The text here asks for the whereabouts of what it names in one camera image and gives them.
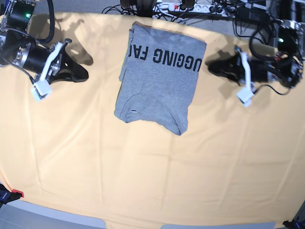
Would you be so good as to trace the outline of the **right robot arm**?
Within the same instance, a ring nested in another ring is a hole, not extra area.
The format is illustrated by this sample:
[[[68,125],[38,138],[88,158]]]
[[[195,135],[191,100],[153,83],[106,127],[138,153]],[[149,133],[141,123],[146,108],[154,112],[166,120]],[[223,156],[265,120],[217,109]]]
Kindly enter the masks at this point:
[[[48,1],[49,34],[44,39],[29,35],[27,28],[36,7],[34,0],[7,0],[0,6],[0,65],[11,65],[24,72],[35,100],[41,101],[52,93],[51,84],[60,81],[82,83],[89,78],[85,68],[76,63],[65,48],[72,42],[67,38],[46,47],[55,34],[54,5]]]

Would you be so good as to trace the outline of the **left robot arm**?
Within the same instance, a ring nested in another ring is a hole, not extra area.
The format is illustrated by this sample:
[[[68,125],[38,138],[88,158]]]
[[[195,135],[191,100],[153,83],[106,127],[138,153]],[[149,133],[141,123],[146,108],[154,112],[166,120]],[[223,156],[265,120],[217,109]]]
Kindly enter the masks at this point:
[[[271,82],[279,82],[290,91],[303,78],[305,59],[302,25],[296,20],[267,17],[267,21],[261,22],[249,38],[251,56],[235,46],[234,56],[210,62],[208,70],[215,76],[241,86],[236,96],[245,107],[252,103],[260,89],[271,87]],[[261,30],[271,32],[277,39],[275,55],[262,55],[255,50],[254,39]]]

